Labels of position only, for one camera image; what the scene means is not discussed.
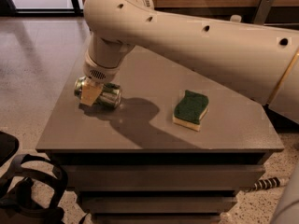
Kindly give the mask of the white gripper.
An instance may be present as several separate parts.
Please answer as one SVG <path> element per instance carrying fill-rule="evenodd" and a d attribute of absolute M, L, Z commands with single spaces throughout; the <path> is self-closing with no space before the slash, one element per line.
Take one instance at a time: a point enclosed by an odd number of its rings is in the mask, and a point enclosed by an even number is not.
<path fill-rule="evenodd" d="M 92 60 L 89 53 L 86 52 L 83 73 L 88 78 L 83 82 L 80 102 L 84 105 L 92 106 L 102 92 L 102 83 L 111 82 L 119 70 L 119 67 L 107 68 L 98 65 Z"/>

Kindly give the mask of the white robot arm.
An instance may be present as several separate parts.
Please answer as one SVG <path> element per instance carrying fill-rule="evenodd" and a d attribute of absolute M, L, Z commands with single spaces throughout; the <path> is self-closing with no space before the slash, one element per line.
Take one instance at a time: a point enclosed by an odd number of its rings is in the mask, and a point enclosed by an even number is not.
<path fill-rule="evenodd" d="M 298 31 L 160 12 L 152 0 L 85 0 L 83 13 L 92 81 L 112 81 L 139 46 L 299 123 Z"/>

